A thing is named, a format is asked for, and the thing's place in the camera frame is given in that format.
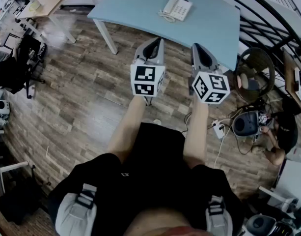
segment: wooden desk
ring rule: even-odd
[[[301,101],[294,91],[294,85],[295,85],[294,68],[296,68],[298,65],[284,48],[283,48],[283,61],[284,61],[285,89],[301,109]]]
[[[65,34],[65,36],[73,43],[76,42],[76,39],[70,34],[70,32],[64,28],[62,23],[56,18],[54,12],[57,8],[61,5],[64,0],[38,0],[41,3],[41,6],[36,10],[32,10],[30,8],[31,2],[24,8],[24,10],[17,16],[18,19],[25,19],[25,18],[39,18],[39,17],[49,17],[51,21],[58,27],[60,30]],[[32,28],[30,24],[28,24],[37,35],[41,35],[41,33]]]

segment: black shirt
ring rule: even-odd
[[[237,235],[243,206],[232,192],[222,170],[183,161],[184,136],[158,125],[142,123],[133,151],[121,165],[114,154],[103,154],[77,165],[49,195],[48,209],[55,224],[67,193],[80,193],[82,185],[96,186],[97,214],[92,236],[121,236],[134,218],[153,207],[175,209],[193,228],[206,229],[205,211],[212,195],[223,197]]]
[[[279,123],[277,131],[278,145],[285,153],[289,153],[290,150],[297,144],[298,141],[298,126],[294,115],[286,113],[276,113],[276,121]]]

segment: desk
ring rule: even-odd
[[[283,61],[284,61],[285,89],[301,109],[301,101],[294,91],[294,85],[295,85],[294,68],[296,68],[298,65],[284,48],[283,48]]]
[[[285,198],[298,198],[301,206],[301,163],[286,160],[275,192]]]
[[[133,27],[188,48],[193,43],[199,43],[221,65],[235,70],[240,34],[239,9],[223,0],[189,0],[193,6],[185,20],[169,23],[158,15],[168,1],[102,0],[88,17],[96,24],[101,20]],[[107,31],[99,30],[102,35],[107,34]],[[114,45],[111,38],[107,40],[107,44]]]
[[[11,170],[15,170],[24,166],[27,166],[28,162],[22,162],[22,163],[17,163],[17,164],[13,164],[10,166],[5,166],[0,168],[0,196],[5,194],[5,188],[4,188],[4,183],[3,183],[3,176],[2,173],[7,172],[7,171],[11,171]]]
[[[60,6],[60,4],[64,0],[39,0],[41,6],[36,10],[31,10],[30,5],[31,2],[25,7],[25,9],[17,16],[18,19],[25,19],[25,18],[40,18],[40,17],[49,17],[51,21],[64,33],[64,35],[73,43],[76,42],[76,39],[70,34],[68,30],[64,28],[62,23],[56,18],[54,12]],[[34,28],[30,23],[27,22],[27,26],[31,28],[38,36],[41,33]]]

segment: hand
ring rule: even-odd
[[[16,41],[13,50],[17,50],[20,44],[21,44],[20,40]]]
[[[267,126],[262,126],[262,133],[267,134],[267,132],[270,130]]]

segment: white device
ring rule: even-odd
[[[131,65],[133,95],[156,97],[164,82],[164,40],[156,37],[141,44]]]
[[[218,139],[222,139],[224,138],[224,131],[223,131],[223,124],[220,124],[220,122],[218,120],[214,120],[212,122],[212,126],[214,128],[214,131],[218,137]]]
[[[131,65],[133,95],[156,97],[164,81],[163,65]]]
[[[175,19],[184,21],[191,6],[192,2],[187,0],[169,0],[164,10],[159,12],[159,15],[171,23],[175,22]]]
[[[295,92],[301,101],[301,71],[296,67],[294,68],[295,77]]]
[[[9,117],[10,107],[7,100],[0,100],[0,118],[5,120]]]
[[[225,75],[198,71],[192,84],[202,103],[220,104],[230,94],[228,78]]]
[[[230,94],[228,78],[222,75],[216,58],[202,45],[191,48],[192,76],[190,95],[194,92],[201,103],[220,104]]]

